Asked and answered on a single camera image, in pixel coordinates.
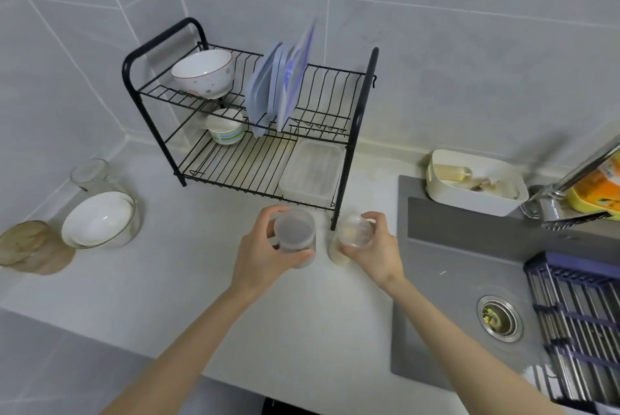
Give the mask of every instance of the gray kitchen sink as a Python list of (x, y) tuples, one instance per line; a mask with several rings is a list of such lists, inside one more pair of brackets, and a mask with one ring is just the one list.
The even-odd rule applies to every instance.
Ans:
[[(523, 375), (536, 375), (540, 367), (547, 371), (548, 361), (523, 272), (525, 261), (547, 250), (620, 263), (620, 241), (613, 237), (546, 230), (518, 212), (494, 217), (438, 204), (427, 197), (424, 180), (407, 176), (399, 178), (397, 236), (407, 278), (470, 337)], [(480, 315), (488, 309), (497, 312), (492, 325), (484, 326)], [(498, 316), (501, 325), (493, 321)], [(396, 305), (391, 369), (452, 390)]]

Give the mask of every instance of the countertop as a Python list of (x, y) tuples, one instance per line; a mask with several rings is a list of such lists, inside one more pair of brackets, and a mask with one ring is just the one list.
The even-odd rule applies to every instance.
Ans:
[[(143, 226), (116, 250), (79, 251), (62, 272), (27, 275), (5, 309), (150, 357), (230, 283), (237, 247), (271, 200), (213, 185), (182, 188), (159, 148), (129, 143), (113, 161)], [(396, 232), (398, 176), (415, 165), (356, 153), (342, 214), (383, 211)], [(290, 270), (233, 326), (204, 374), (322, 415), (466, 414), (452, 392), (390, 372), (392, 301), (353, 263), (317, 255)]]

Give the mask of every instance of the person's left hand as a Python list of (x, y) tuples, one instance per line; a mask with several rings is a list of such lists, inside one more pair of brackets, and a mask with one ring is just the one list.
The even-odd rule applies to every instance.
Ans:
[(274, 284), (286, 270), (300, 265), (314, 255), (313, 250), (282, 253), (269, 244), (273, 237), (274, 222), (271, 215), (288, 211), (288, 206), (274, 205), (263, 208), (256, 218), (254, 228), (241, 239), (237, 262), (232, 272), (231, 288), (256, 299)]

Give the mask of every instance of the faucet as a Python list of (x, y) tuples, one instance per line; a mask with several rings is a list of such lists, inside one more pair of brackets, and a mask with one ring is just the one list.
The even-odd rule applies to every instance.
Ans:
[(566, 192), (587, 174), (596, 170), (603, 162), (620, 150), (620, 135), (594, 152), (577, 168), (556, 183), (530, 188), (530, 199), (523, 203), (521, 212), (531, 219), (542, 221), (542, 227), (551, 230), (566, 229), (595, 219), (611, 217), (607, 211), (580, 213), (571, 208), (565, 199)]

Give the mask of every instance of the person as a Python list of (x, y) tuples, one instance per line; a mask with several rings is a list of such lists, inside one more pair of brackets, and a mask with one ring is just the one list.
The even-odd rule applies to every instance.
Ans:
[[(231, 326), (276, 279), (308, 260), (313, 251), (277, 251), (275, 213), (285, 206), (261, 210), (250, 233), (243, 237), (230, 286), (133, 384), (101, 415), (176, 414)], [(342, 247), (368, 276), (405, 312), (448, 378), (470, 415), (562, 415), (559, 406), (467, 336), (405, 278), (396, 237), (385, 215), (367, 212), (374, 220), (372, 240), (363, 248)]]

